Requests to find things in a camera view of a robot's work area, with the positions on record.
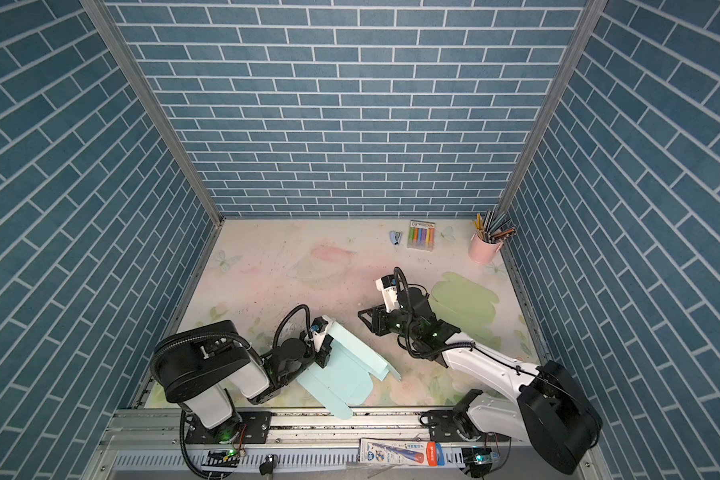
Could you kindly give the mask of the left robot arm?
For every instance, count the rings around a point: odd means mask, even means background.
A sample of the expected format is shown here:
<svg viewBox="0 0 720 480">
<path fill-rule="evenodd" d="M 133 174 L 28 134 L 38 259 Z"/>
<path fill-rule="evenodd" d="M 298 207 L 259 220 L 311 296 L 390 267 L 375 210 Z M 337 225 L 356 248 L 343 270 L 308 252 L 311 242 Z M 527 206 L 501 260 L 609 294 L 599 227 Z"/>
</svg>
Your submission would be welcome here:
<svg viewBox="0 0 720 480">
<path fill-rule="evenodd" d="M 306 331 L 258 355 L 230 320 L 194 328 L 162 340 L 155 348 L 151 375 L 169 403 L 207 430 L 241 421 L 222 386 L 231 382 L 252 404 L 267 402 L 309 367 L 327 365 L 332 321 L 317 317 Z"/>
</svg>

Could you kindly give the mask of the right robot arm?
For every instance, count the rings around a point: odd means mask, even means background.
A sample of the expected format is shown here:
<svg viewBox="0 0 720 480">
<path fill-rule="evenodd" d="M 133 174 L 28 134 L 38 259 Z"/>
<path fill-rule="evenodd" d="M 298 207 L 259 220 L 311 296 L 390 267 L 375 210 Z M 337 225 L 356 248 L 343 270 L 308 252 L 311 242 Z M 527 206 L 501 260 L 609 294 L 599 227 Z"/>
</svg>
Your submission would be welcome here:
<svg viewBox="0 0 720 480">
<path fill-rule="evenodd" d="M 385 302 L 360 310 L 376 336 L 394 334 L 412 358 L 465 373 L 509 401 L 499 407 L 471 390 L 455 407 L 469 435 L 498 433 L 529 443 L 551 467 L 571 474 L 599 441 L 603 421 L 565 367 L 537 365 L 493 350 L 438 318 L 421 289 L 384 289 Z"/>
</svg>

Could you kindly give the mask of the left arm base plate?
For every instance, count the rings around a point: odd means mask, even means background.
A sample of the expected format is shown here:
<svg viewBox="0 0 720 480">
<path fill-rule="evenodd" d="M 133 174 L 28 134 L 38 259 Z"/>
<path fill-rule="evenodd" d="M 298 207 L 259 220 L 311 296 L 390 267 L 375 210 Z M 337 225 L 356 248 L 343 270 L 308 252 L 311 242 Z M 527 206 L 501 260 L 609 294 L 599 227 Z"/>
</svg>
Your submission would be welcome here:
<svg viewBox="0 0 720 480">
<path fill-rule="evenodd" d="M 208 429 L 199 419 L 190 416 L 185 420 L 184 439 L 190 445 L 265 444 L 272 417 L 267 411 L 243 411 Z"/>
</svg>

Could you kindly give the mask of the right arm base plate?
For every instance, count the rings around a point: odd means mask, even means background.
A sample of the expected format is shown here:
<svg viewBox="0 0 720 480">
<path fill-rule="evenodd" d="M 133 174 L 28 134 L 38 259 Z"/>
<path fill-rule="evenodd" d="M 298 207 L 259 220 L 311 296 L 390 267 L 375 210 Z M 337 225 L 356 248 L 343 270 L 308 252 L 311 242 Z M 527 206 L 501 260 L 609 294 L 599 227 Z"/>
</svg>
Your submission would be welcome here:
<svg viewBox="0 0 720 480">
<path fill-rule="evenodd" d="M 495 432 L 484 433 L 478 430 L 464 413 L 453 409 L 435 409 L 421 413 L 419 423 L 428 431 L 431 441 L 456 443 L 506 442 L 509 437 Z"/>
</svg>

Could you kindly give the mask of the light blue paper box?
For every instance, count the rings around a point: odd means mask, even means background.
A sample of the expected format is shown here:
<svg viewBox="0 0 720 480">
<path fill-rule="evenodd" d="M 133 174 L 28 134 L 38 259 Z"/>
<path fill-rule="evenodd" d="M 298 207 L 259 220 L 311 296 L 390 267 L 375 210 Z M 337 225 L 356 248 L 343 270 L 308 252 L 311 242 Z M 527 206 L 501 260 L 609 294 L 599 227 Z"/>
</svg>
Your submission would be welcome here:
<svg viewBox="0 0 720 480">
<path fill-rule="evenodd" d="M 332 335 L 332 351 L 326 368 L 311 364 L 297 382 L 334 417 L 348 420 L 352 406 L 363 404 L 371 395 L 375 377 L 383 381 L 400 373 L 384 357 L 361 339 L 333 320 L 328 334 Z"/>
</svg>

